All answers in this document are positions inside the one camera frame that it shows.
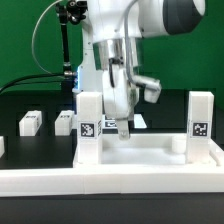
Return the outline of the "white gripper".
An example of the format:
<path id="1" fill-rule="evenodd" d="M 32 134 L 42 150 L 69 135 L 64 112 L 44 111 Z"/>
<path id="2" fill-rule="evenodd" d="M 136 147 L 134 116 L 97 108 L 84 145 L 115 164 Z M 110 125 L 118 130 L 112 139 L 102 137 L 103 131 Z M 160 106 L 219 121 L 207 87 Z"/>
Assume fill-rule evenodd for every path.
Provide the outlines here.
<path id="1" fill-rule="evenodd" d="M 118 65 L 112 65 L 103 72 L 103 103 L 108 118 L 119 120 L 117 122 L 120 140 L 130 137 L 127 120 L 134 111 L 139 100 L 139 89 L 130 84 L 126 77 L 126 70 Z"/>

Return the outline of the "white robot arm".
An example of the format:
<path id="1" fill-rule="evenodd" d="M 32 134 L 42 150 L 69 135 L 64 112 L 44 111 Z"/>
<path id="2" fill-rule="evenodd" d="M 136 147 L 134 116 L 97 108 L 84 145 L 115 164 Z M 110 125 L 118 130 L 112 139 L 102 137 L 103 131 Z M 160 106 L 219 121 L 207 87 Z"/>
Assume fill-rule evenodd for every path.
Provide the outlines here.
<path id="1" fill-rule="evenodd" d="M 137 74 L 142 38 L 192 32 L 205 14 L 205 0 L 83 0 L 82 22 L 86 56 L 78 68 L 78 88 L 103 93 L 104 111 L 115 120 L 119 137 L 130 137 L 129 122 L 139 90 L 155 103 L 161 92 L 157 79 Z"/>

